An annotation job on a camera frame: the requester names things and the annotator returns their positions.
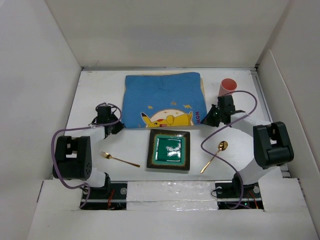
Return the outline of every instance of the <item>gold spoon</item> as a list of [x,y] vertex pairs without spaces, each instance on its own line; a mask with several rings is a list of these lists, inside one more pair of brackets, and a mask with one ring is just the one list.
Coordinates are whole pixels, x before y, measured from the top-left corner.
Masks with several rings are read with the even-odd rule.
[[130,165],[132,165],[132,166],[135,166],[135,167],[137,167],[137,168],[140,168],[140,165],[139,165],[139,164],[135,164],[135,163],[132,163],[132,162],[128,162],[128,161],[121,160],[121,159],[119,159],[119,158],[116,158],[116,157],[111,156],[111,154],[109,154],[109,153],[107,153],[107,152],[104,152],[104,151],[100,152],[100,156],[101,156],[101,157],[104,157],[104,158],[106,158],[106,159],[115,159],[115,160],[118,160],[118,161],[120,161],[120,162],[123,162],[123,163],[126,163],[126,164],[130,164]]
[[[222,141],[219,143],[218,145],[218,151],[215,153],[215,155],[217,155],[220,151],[224,151],[226,150],[226,148],[228,147],[228,143],[226,141]],[[204,166],[204,168],[202,168],[201,170],[201,174],[204,173],[204,171],[206,170],[206,168],[209,166],[209,164],[212,162],[212,160],[215,158],[215,156],[213,158],[211,158],[211,160]]]

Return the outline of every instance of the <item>fork handle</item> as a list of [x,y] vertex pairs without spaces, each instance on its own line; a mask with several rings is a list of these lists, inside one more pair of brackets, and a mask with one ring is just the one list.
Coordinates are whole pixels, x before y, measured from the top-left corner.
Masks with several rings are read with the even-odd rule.
[[124,160],[121,160],[121,159],[116,158],[116,157],[112,157],[112,159],[115,159],[115,160],[118,160],[118,161],[120,161],[120,162],[123,162],[123,163],[126,163],[126,164],[130,164],[130,165],[132,165],[132,166],[135,166],[135,167],[137,167],[137,168],[140,168],[140,165],[139,165],[139,164],[135,164],[135,163],[132,163],[132,162],[124,161]]

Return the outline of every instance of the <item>red wire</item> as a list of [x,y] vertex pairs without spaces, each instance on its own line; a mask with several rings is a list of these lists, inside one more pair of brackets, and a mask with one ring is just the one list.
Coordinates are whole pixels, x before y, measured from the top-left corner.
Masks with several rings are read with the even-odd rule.
[[115,190],[113,189],[112,192],[111,192],[111,196],[108,198],[108,207],[107,207],[107,209],[109,209],[110,206],[111,206],[111,202],[110,201],[114,197],[114,193],[115,193]]
[[256,208],[256,209],[259,209],[255,196],[252,194],[251,191],[249,191],[249,194],[253,197],[253,200],[254,200],[254,203],[255,203],[255,208]]

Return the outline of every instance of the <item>blue placemat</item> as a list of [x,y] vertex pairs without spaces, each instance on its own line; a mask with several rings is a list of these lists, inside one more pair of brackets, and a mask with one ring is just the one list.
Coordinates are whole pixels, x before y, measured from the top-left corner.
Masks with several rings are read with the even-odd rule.
[[122,122],[126,128],[192,126],[206,115],[197,72],[125,77]]

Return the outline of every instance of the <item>blue towel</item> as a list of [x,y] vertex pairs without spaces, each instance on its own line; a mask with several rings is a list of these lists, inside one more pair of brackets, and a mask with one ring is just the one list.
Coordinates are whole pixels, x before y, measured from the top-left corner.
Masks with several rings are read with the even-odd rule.
[[197,72],[125,77],[122,122],[128,129],[192,126],[206,115]]

